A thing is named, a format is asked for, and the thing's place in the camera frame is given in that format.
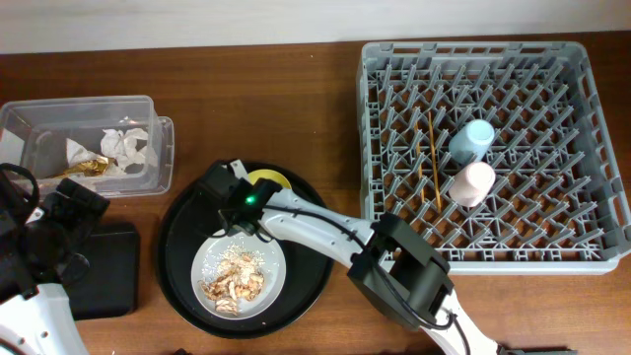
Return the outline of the yellow bowl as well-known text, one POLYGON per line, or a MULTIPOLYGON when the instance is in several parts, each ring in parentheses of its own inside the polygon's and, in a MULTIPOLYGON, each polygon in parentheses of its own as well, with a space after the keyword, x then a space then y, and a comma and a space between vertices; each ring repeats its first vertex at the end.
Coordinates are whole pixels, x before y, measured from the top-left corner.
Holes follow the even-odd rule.
POLYGON ((270 169, 260 169, 260 170, 249 172, 248 178, 252 184, 255 184, 258 180, 264 178, 264 179, 269 179, 269 180, 279 183, 283 188, 287 188, 287 189, 292 188, 292 185, 290 184, 289 180, 284 175, 270 169))

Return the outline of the food scraps with rice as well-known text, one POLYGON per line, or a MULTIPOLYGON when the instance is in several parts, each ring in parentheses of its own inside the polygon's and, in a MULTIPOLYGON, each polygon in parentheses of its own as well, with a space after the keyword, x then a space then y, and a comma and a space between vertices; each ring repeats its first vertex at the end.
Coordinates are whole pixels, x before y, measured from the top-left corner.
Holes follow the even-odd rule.
POLYGON ((240 316, 242 304, 256 300, 263 290, 262 255, 259 251, 230 244, 211 261, 208 275, 197 282, 201 292, 213 303, 215 312, 240 316))

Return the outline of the grey plate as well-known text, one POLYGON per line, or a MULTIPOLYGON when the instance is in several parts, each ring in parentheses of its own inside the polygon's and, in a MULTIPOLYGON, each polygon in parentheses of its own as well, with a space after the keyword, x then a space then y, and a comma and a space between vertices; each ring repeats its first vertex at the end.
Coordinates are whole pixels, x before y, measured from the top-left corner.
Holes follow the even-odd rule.
POLYGON ((190 281, 194 296, 204 310, 222 320, 249 320, 262 314, 280 295, 285 277, 285 255, 280 245, 277 242, 265 243, 245 233, 237 233, 231 237, 212 237, 208 239, 196 253, 190 270, 190 281), (251 251, 259 251, 264 260, 264 265, 262 266, 262 273, 265 277, 263 290, 256 300, 242 304, 243 313, 238 317, 220 315, 215 312, 213 303, 205 299, 197 284, 204 275, 208 275, 209 264, 212 263, 211 258, 217 256, 230 244, 236 244, 251 251))

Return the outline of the gold snack wrapper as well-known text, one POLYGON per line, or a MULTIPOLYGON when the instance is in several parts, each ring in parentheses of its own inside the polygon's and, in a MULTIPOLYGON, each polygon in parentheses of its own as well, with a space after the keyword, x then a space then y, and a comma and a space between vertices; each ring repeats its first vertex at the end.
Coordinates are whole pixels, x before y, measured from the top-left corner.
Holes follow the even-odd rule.
POLYGON ((50 178, 93 178, 103 176, 107 169, 115 163, 114 158, 98 156, 95 159, 83 162, 69 162, 68 167, 61 173, 50 178))

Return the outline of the wooden chopstick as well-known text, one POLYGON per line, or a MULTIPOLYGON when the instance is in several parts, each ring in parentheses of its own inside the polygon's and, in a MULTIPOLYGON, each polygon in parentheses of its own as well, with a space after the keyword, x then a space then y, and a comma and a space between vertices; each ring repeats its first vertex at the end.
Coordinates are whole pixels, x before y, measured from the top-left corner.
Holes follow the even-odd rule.
POLYGON ((433 129, 433 118, 431 111, 428 111, 428 129, 429 129, 429 139, 430 139, 430 153, 432 160, 432 170, 433 170, 433 182, 434 182, 434 190, 436 195, 436 206, 438 212, 441 213, 443 210, 442 207, 442 197, 440 192, 439 180, 438 180, 438 167, 437 167, 437 157, 436 157, 436 148, 435 148, 435 139, 434 139, 434 129, 433 129))
MULTIPOLYGON (((414 132, 415 132, 415 136, 418 137, 417 141, 416 141, 416 145, 415 145, 415 152, 416 152, 416 156, 417 156, 417 161, 418 161, 418 167, 417 167, 417 173, 418 173, 418 182, 421 183, 423 181, 423 160, 424 158, 422 157, 422 150, 421 150, 421 141, 422 138, 420 136, 421 134, 421 129, 420 129, 420 120, 417 120, 417 122, 414 125, 414 132)), ((421 198, 421 204, 425 204, 425 190, 424 190, 424 185, 422 185, 420 187, 419 190, 419 195, 421 198)))

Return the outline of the pink cup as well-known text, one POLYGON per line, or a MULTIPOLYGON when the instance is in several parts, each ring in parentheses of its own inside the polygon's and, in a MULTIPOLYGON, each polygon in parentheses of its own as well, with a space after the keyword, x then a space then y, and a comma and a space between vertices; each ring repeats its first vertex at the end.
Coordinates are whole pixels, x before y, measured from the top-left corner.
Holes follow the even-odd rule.
POLYGON ((485 199, 495 179, 495 171, 487 163, 470 163, 456 174, 448 195, 461 206, 474 207, 485 199))

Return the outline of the blue cup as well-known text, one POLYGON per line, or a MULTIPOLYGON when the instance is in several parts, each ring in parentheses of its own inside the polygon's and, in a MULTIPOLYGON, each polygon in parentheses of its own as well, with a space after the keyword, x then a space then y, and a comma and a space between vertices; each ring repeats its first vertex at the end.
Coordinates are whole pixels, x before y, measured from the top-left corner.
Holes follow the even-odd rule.
POLYGON ((467 123, 450 141, 449 152, 461 165, 480 162, 495 138, 493 126, 483 119, 467 123))

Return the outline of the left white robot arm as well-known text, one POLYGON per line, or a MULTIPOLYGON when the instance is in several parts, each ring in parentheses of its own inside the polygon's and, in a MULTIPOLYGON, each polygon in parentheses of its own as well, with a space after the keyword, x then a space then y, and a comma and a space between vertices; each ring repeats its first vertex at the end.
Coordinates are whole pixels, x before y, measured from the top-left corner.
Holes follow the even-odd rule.
POLYGON ((64 286, 77 275, 78 247, 109 201, 65 178, 40 198, 34 175, 1 165, 1 352, 86 354, 64 286))

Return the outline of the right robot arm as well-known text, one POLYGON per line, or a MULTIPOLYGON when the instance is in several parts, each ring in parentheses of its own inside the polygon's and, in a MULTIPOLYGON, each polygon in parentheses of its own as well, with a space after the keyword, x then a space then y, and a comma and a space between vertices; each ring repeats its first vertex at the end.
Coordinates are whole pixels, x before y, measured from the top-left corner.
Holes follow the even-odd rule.
POLYGON ((216 208, 228 235, 269 236, 339 262, 374 308, 406 329, 425 331, 445 353, 501 353, 459 303, 448 262, 399 217, 336 213, 269 178, 250 182, 239 161, 214 163, 195 189, 216 208))

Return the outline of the grey dishwasher rack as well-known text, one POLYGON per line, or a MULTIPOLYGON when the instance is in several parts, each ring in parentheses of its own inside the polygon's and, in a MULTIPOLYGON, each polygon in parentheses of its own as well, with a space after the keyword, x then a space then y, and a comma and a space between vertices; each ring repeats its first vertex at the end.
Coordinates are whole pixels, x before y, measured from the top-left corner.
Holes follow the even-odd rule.
POLYGON ((357 93, 363 217, 399 216, 453 273, 599 275, 629 254, 630 209, 581 44, 370 42, 357 93), (467 208, 448 195, 460 170, 449 144, 474 119, 495 130, 483 159, 496 179, 485 199, 467 208))

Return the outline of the round black tray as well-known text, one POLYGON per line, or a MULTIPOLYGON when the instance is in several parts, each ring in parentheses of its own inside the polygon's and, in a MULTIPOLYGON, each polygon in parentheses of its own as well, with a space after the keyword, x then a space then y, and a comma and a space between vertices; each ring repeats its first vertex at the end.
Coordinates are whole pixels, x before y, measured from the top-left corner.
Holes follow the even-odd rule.
POLYGON ((284 285, 277 300, 261 314, 245 320, 211 315, 194 295, 190 271, 195 254, 206 238, 203 232, 220 227, 217 208, 209 203, 193 207, 196 182, 175 199, 163 219, 156 241, 158 283, 175 311, 193 326, 215 336, 251 339, 278 331, 306 313, 325 288, 334 261, 302 245, 282 242, 287 264, 284 285))

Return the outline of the clear plastic bin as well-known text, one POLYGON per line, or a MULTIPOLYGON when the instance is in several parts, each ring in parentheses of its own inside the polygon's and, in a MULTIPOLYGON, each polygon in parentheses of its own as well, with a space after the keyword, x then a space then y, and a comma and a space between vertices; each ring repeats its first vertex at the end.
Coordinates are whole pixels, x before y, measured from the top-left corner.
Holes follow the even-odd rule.
POLYGON ((132 128, 148 132, 148 144, 158 156, 156 167, 131 165, 124 176, 70 178, 107 198, 167 192, 174 170, 174 124, 157 115, 147 96, 9 102, 1 107, 1 161, 29 170, 46 196, 63 179, 50 176, 68 167, 67 138, 103 156, 104 129, 125 132, 132 128))

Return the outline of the black rectangular bin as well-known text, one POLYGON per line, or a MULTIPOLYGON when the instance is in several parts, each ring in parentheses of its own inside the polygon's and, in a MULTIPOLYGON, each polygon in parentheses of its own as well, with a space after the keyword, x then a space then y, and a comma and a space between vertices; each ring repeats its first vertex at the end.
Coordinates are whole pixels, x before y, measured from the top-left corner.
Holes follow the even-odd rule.
POLYGON ((140 237, 129 222, 97 227, 62 273, 75 320, 121 317, 137 307, 140 237))

